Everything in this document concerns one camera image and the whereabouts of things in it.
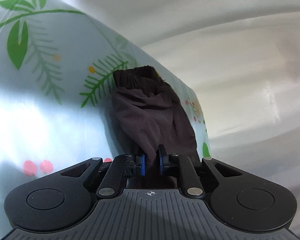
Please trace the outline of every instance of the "pink berry print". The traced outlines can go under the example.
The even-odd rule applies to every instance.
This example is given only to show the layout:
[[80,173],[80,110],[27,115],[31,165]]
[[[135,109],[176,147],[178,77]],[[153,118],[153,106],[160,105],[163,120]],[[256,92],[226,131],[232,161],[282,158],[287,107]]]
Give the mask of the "pink berry print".
[[40,163],[40,170],[45,174],[49,174],[53,171],[53,165],[51,162],[44,160]]
[[35,176],[35,175],[37,175],[37,171],[38,171],[38,168],[37,168],[37,165],[34,164],[34,162],[25,161],[25,163],[23,164],[23,172],[27,176]]

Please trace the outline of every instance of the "dark brown cloth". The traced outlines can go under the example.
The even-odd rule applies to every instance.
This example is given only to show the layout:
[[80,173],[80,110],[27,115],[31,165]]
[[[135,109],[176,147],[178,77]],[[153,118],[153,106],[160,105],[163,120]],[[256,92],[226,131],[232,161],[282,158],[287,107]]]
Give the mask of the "dark brown cloth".
[[142,188],[174,188],[175,180],[159,175],[158,145],[168,154],[187,155],[199,162],[194,131],[173,89],[151,66],[113,73],[114,112],[122,129],[146,155]]

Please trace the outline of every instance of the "fabric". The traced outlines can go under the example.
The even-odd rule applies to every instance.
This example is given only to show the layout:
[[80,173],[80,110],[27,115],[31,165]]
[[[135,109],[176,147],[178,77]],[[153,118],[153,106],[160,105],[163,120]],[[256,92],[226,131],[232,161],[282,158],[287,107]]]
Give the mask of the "fabric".
[[194,131],[173,89],[151,66],[117,70],[112,93],[114,112],[122,129],[146,155],[143,188],[175,187],[158,176],[156,151],[163,144],[169,154],[183,154],[199,162]]
[[143,65],[171,85],[199,156],[209,154],[195,93],[140,48],[59,0],[0,0],[0,239],[11,230],[3,203],[13,188],[133,150],[114,115],[112,72]]

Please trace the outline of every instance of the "circular button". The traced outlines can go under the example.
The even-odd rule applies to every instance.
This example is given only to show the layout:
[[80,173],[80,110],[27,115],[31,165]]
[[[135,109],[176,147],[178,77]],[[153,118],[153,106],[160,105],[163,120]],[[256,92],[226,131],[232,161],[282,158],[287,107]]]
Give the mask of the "circular button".
[[103,196],[110,196],[114,193],[114,190],[109,187],[104,187],[101,190],[99,190],[99,194]]
[[261,189],[246,189],[237,195],[238,202],[252,210],[263,210],[274,203],[274,197],[267,191]]
[[55,189],[39,189],[27,198],[30,207],[39,210],[48,210],[60,206],[65,200],[62,192]]
[[192,195],[192,196],[199,196],[203,193],[202,189],[198,188],[198,187],[191,187],[187,190],[188,194]]

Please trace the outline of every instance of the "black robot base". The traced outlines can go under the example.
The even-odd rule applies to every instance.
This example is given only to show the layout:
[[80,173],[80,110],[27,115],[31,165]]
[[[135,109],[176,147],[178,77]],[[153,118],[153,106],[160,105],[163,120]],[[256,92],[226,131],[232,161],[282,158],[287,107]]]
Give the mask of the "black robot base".
[[6,240],[298,240],[297,202],[286,188],[212,158],[192,163],[158,150],[175,189],[131,189],[145,158],[92,158],[23,184],[6,197]]

